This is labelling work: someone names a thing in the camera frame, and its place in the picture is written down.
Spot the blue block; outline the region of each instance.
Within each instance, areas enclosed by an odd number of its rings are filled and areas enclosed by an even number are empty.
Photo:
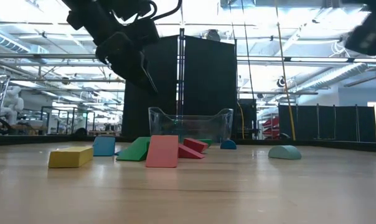
[[[237,149],[237,145],[233,140],[226,140],[223,143],[221,143],[220,146],[221,149]]]
[[[98,136],[94,140],[94,156],[114,156],[115,138]]]

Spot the green block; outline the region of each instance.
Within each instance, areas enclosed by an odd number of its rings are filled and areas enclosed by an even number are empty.
[[[131,145],[120,152],[118,161],[144,161],[148,154],[151,137],[139,137]]]
[[[211,139],[198,139],[198,141],[204,142],[210,147],[213,144],[213,140]]]
[[[275,159],[301,159],[299,149],[294,146],[275,146],[268,152],[268,157]]]

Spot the teal arch block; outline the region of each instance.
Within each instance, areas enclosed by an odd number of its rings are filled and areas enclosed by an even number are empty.
[[[301,159],[301,153],[294,146],[275,146],[268,152],[268,157],[275,159]]]
[[[223,143],[221,143],[220,146],[221,149],[237,149],[237,145],[233,140],[226,140]]]

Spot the wooden tabletop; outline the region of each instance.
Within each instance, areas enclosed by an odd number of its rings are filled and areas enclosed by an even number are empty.
[[[300,147],[286,161],[214,146],[176,169],[95,157],[48,170],[51,150],[89,145],[0,146],[0,224],[376,224],[376,153]]]

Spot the yellow block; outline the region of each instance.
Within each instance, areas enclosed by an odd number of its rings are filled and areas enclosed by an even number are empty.
[[[69,147],[50,153],[49,168],[74,168],[90,162],[93,159],[92,147]]]

